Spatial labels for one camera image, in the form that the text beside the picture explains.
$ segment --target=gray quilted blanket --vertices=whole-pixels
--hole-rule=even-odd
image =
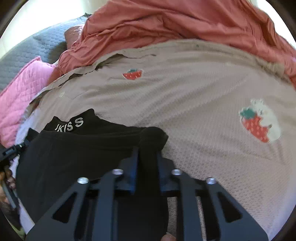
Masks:
[[[43,29],[11,49],[0,59],[0,91],[33,58],[41,56],[43,62],[50,64],[56,62],[61,53],[67,49],[64,32],[71,26],[84,23],[89,16],[85,14]]]

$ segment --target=metal screw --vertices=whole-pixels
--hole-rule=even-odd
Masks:
[[[182,174],[182,171],[180,169],[174,169],[174,170],[172,170],[172,174],[174,176],[179,176]]]
[[[80,184],[87,184],[89,182],[89,180],[86,177],[80,177],[77,179],[77,182]]]
[[[122,169],[113,169],[112,173],[114,175],[122,175],[123,174],[123,170]]]
[[[209,185],[213,185],[217,182],[216,178],[214,178],[214,177],[208,177],[205,181]]]

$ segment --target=strawberry print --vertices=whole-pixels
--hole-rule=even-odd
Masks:
[[[264,143],[269,142],[267,137],[268,127],[262,127],[260,125],[261,118],[255,114],[254,118],[251,119],[242,119],[243,126],[257,139],[261,140]]]
[[[249,107],[239,112],[242,125],[258,140],[269,143],[281,136],[281,129],[271,108],[261,99],[252,99]]]
[[[141,69],[130,69],[127,73],[122,74],[128,80],[135,80],[140,78],[143,74]]]

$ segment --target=pink pillow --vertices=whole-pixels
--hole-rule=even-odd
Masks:
[[[39,56],[26,64],[0,93],[0,142],[3,146],[14,145],[26,107],[40,90],[58,77],[55,66],[42,62]]]
[[[73,26],[65,31],[65,39],[67,42],[67,49],[70,49],[72,44],[80,38],[84,24]]]

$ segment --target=black metal bracket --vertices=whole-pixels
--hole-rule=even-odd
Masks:
[[[10,162],[21,154],[26,147],[29,145],[29,141],[25,140],[23,143],[14,145],[10,148],[6,148],[0,151],[0,172],[5,173],[6,167],[10,166]],[[4,180],[1,183],[3,191],[10,202],[10,206],[12,210],[16,210],[19,207],[19,202],[17,198],[17,194],[14,190],[11,190],[9,185],[7,184],[7,177],[5,176]]]
[[[260,225],[214,178],[193,179],[176,169],[173,161],[163,158],[161,153],[157,161],[161,194],[178,198],[178,241],[202,241],[196,196],[201,197],[208,240],[268,241]],[[130,158],[122,160],[118,169],[100,180],[90,182],[79,178],[35,224],[26,241],[118,240],[115,196],[118,192],[135,193],[137,165],[138,149],[134,148]],[[84,208],[86,199],[92,199],[94,212]],[[66,203],[72,207],[69,217],[56,220],[56,213]]]

